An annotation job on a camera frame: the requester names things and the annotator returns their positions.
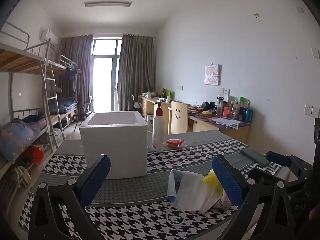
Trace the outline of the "green tissue packet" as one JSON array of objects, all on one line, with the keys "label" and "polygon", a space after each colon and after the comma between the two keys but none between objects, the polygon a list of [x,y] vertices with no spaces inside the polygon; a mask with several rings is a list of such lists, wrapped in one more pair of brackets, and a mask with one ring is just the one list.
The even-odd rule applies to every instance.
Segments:
[{"label": "green tissue packet", "polygon": [[227,194],[223,192],[221,198],[213,205],[213,208],[216,210],[228,210],[231,205],[232,203],[229,200]]}]

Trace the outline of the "blue surgical face mask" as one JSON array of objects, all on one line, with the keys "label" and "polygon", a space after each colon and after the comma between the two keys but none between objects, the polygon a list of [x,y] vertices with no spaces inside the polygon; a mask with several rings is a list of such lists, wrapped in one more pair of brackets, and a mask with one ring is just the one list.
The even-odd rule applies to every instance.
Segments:
[{"label": "blue surgical face mask", "polygon": [[[184,223],[188,211],[206,213],[221,198],[222,194],[213,191],[203,182],[204,176],[190,171],[171,170],[168,177],[167,200],[171,202],[166,219],[170,225]],[[181,211],[181,222],[169,218],[173,209]]]}]

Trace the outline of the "red plastic bag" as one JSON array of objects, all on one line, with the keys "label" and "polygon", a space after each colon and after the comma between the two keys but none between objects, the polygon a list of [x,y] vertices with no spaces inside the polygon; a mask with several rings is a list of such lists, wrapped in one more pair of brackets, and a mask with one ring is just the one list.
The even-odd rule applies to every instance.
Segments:
[{"label": "red plastic bag", "polygon": [[40,163],[44,158],[42,148],[38,146],[29,146],[21,155],[20,160],[24,163]]}]

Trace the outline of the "teal bottle on desk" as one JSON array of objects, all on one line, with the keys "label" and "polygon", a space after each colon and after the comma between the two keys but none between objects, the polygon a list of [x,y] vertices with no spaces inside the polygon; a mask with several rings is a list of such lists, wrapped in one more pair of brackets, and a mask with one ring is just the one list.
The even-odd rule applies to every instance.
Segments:
[{"label": "teal bottle on desk", "polygon": [[252,118],[253,118],[253,110],[247,108],[246,114],[245,114],[245,122],[250,124],[252,122]]}]

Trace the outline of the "papers on desk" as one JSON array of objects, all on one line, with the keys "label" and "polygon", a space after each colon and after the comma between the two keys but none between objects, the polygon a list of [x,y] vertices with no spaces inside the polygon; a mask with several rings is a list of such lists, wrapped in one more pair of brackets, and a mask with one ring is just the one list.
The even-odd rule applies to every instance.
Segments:
[{"label": "papers on desk", "polygon": [[241,122],[238,120],[234,120],[231,118],[223,117],[223,118],[216,118],[213,120],[216,125],[230,127],[232,129],[239,129]]}]

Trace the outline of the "white foam box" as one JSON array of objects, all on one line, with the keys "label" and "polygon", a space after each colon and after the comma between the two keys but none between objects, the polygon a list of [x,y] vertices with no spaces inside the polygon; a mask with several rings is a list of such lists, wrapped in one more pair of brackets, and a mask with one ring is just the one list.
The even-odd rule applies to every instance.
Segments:
[{"label": "white foam box", "polygon": [[102,154],[109,157],[107,180],[147,174],[148,127],[139,112],[91,113],[79,131],[88,167]]}]

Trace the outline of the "blue plaid quilt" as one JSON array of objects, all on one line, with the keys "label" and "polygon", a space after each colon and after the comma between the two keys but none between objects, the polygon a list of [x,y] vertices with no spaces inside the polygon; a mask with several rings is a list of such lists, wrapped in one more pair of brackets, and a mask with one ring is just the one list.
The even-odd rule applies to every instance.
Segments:
[{"label": "blue plaid quilt", "polygon": [[1,127],[1,155],[10,163],[16,159],[41,135],[46,128],[45,118],[30,115],[14,119]]}]

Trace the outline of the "wooden desk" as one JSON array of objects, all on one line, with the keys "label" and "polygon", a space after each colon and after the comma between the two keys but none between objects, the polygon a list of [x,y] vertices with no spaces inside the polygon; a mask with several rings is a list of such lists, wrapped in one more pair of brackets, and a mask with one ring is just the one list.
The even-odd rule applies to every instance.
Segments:
[{"label": "wooden desk", "polygon": [[[140,95],[138,101],[142,103],[142,113],[145,118],[148,115],[154,115],[156,113],[156,106],[154,106],[156,99],[147,99]],[[165,131],[167,134],[171,133],[171,104],[164,103],[162,106],[163,116],[165,120]],[[228,126],[218,125],[215,122],[216,117],[209,117],[205,114],[200,114],[196,111],[188,116],[188,127],[193,132],[217,130],[229,137],[232,137],[244,144],[247,143],[250,125],[247,123],[241,123],[238,129],[233,129]]]}]

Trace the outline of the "black folding chair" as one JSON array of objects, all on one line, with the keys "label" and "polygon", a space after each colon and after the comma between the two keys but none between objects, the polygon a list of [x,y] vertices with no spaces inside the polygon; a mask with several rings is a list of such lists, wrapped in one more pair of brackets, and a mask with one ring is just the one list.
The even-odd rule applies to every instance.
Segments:
[{"label": "black folding chair", "polygon": [[85,100],[85,102],[83,104],[83,107],[80,110],[80,112],[75,113],[74,117],[75,117],[75,120],[76,120],[76,124],[75,124],[75,127],[74,127],[74,131],[76,130],[78,123],[80,122],[80,124],[82,124],[83,121],[85,121],[86,118],[92,113],[92,111],[91,111],[92,99],[93,99],[93,96],[89,96]]}]

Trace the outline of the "red snack packet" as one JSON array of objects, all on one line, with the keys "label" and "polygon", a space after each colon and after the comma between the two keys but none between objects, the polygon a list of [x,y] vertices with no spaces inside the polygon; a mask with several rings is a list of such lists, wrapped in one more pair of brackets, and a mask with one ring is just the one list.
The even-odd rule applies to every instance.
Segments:
[{"label": "red snack packet", "polygon": [[185,140],[183,139],[169,139],[164,143],[164,145],[169,148],[181,148],[184,144]]}]

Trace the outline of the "metal bunk bed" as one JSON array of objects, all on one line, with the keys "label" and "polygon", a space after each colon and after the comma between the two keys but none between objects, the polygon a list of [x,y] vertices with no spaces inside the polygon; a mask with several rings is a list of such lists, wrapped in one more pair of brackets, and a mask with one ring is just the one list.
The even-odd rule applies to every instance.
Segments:
[{"label": "metal bunk bed", "polygon": [[[58,148],[78,109],[73,98],[58,98],[56,76],[76,64],[58,59],[56,46],[50,40],[31,44],[29,33],[10,22],[1,29],[1,127],[30,115],[45,118],[45,131],[31,144],[42,148],[44,156]],[[20,187],[30,184],[35,164],[21,162],[20,156],[10,163],[1,155],[2,211],[8,211]]]}]

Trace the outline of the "smiley face wooden chair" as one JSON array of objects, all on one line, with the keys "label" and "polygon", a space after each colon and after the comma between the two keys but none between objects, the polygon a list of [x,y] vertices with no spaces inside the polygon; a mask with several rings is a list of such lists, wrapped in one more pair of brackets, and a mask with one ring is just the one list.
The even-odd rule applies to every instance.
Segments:
[{"label": "smiley face wooden chair", "polygon": [[169,134],[188,132],[188,105],[172,101],[170,107]]}]

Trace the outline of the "white red pump bottle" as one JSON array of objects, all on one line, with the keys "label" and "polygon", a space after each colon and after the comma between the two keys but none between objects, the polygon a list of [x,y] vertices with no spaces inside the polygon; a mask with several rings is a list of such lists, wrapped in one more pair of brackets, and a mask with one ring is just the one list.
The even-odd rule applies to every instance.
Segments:
[{"label": "white red pump bottle", "polygon": [[157,109],[153,118],[153,128],[152,128],[152,146],[156,152],[163,151],[163,135],[164,135],[164,118],[162,103],[156,102]]}]

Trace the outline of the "right brown curtain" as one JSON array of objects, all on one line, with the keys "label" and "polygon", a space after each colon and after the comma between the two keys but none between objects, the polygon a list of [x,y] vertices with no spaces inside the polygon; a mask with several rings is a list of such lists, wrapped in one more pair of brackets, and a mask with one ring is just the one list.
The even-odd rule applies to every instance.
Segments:
[{"label": "right brown curtain", "polygon": [[156,83],[156,55],[153,37],[125,34],[122,38],[118,70],[118,104],[128,110],[131,96],[153,92]]}]

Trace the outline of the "brown curtain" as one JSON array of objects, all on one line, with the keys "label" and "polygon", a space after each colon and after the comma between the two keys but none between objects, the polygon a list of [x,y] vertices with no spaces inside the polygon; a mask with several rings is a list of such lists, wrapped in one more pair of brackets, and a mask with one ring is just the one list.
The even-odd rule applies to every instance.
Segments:
[{"label": "brown curtain", "polygon": [[122,38],[118,70],[118,104],[128,110],[131,96],[153,92],[156,83],[156,55],[153,37],[125,34]]},{"label": "brown curtain", "polygon": [[79,111],[91,95],[92,45],[93,35],[65,37],[61,39],[57,52],[58,59],[71,60],[76,64],[56,76],[57,87],[62,90],[58,98],[73,98],[78,103]]}]

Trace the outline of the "left brown curtain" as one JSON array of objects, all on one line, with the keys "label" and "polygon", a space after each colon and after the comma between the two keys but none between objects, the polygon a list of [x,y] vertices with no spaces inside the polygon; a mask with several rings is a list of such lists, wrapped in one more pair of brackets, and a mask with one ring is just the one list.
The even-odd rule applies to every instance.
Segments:
[{"label": "left brown curtain", "polygon": [[57,87],[62,90],[58,98],[73,98],[78,103],[79,111],[91,95],[92,45],[93,35],[65,37],[61,39],[57,52],[58,59],[71,60],[76,64],[56,76]]}]

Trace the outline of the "balcony glass door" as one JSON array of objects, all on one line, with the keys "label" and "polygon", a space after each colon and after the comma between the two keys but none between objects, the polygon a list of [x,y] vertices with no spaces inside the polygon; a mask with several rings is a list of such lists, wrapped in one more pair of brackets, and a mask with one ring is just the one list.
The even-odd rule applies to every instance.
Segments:
[{"label": "balcony glass door", "polygon": [[122,38],[95,37],[91,49],[92,107],[96,113],[118,110],[118,70]]}]

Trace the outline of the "white air conditioner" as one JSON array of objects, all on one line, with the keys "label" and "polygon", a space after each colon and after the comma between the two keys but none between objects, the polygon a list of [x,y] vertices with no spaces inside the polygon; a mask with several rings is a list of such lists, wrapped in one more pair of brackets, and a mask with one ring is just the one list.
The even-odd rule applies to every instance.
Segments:
[{"label": "white air conditioner", "polygon": [[41,32],[40,40],[42,42],[48,42],[50,40],[50,44],[52,44],[53,46],[56,46],[59,42],[59,38],[49,29],[44,29]]}]

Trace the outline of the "ceiling light fixture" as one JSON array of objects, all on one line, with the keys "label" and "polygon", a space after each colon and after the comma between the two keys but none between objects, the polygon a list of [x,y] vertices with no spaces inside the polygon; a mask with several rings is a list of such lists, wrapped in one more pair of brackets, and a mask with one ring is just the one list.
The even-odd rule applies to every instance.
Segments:
[{"label": "ceiling light fixture", "polygon": [[99,2],[85,2],[85,7],[131,7],[131,2],[120,1],[99,1]]}]

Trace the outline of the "wall power sockets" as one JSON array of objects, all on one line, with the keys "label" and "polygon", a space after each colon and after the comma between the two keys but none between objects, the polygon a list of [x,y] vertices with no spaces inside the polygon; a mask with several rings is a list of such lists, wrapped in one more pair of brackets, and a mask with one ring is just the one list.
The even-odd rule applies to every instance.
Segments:
[{"label": "wall power sockets", "polygon": [[319,108],[306,103],[304,106],[304,114],[314,118],[318,118]]}]

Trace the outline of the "pink anime wall picture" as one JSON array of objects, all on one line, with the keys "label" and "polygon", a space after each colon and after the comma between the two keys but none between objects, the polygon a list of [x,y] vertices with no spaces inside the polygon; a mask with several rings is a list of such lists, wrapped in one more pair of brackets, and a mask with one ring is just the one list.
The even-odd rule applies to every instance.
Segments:
[{"label": "pink anime wall picture", "polygon": [[220,64],[211,64],[204,67],[204,84],[219,86],[221,83],[222,66]]}]

